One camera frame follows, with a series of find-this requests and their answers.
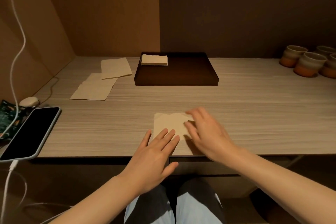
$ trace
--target dark brown tray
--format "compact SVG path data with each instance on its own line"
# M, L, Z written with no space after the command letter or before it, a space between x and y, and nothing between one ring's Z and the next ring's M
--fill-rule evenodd
M168 66L142 66L143 54L167 55ZM217 86L219 78L204 52L142 52L135 85Z

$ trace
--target wood grain tabletop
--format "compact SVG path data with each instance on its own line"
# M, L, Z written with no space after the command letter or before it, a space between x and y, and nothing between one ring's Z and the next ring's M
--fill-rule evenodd
M39 157L132 156L156 112L203 106L240 146L255 154L336 154L336 80L304 78L278 59L210 58L218 86L135 86L118 78L105 101L70 100L107 57L77 57L38 93L62 108ZM174 156L201 155L180 141Z

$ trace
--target jeans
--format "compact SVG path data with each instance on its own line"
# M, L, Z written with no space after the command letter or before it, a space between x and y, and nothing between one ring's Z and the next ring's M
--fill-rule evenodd
M157 186L134 199L126 208L125 224L175 224L165 188ZM203 179L191 179L179 190L176 224L226 224L217 194Z

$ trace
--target phone screen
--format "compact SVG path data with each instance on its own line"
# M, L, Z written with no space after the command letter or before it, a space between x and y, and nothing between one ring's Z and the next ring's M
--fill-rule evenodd
M33 156L41 145L48 130L59 114L59 107L34 109L16 133L0 160L28 158Z

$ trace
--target beige paper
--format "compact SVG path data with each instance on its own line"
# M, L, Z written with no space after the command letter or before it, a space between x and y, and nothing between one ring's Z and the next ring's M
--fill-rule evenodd
M117 78L102 80L101 77L100 73L91 73L70 99L105 100Z
M156 113L154 115L154 131L153 137L155 138L163 129L167 128L168 131L175 129L175 136L179 135L180 140L191 139L188 130L184 126L184 122L188 120L193 120L191 115L185 113Z
M144 66L168 66L168 57L160 55L143 54L141 57L141 65Z
M126 58L106 59L102 60L100 64L102 79L132 75L132 70Z

